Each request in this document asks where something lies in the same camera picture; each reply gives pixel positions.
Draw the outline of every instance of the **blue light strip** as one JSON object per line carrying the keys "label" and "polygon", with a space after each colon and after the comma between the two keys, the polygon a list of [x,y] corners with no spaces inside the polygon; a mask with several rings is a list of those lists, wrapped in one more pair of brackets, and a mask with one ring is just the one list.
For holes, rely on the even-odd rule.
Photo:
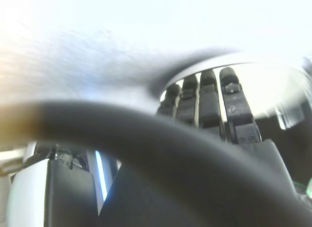
{"label": "blue light strip", "polygon": [[104,176],[104,170],[103,170],[103,164],[102,159],[99,154],[99,152],[96,150],[96,160],[97,160],[97,170],[99,175],[99,182],[101,184],[101,190],[102,190],[102,196],[103,201],[105,201],[107,197],[107,189],[106,189],[106,183],[105,183],[105,176]]}

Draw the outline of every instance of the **screw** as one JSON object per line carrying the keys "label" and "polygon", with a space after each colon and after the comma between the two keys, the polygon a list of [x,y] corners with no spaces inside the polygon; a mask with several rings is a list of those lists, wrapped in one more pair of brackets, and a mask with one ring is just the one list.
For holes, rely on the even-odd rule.
{"label": "screw", "polygon": [[254,142],[254,141],[255,141],[255,138],[254,138],[254,137],[249,137],[249,138],[248,138],[248,141],[249,141],[249,142]]}

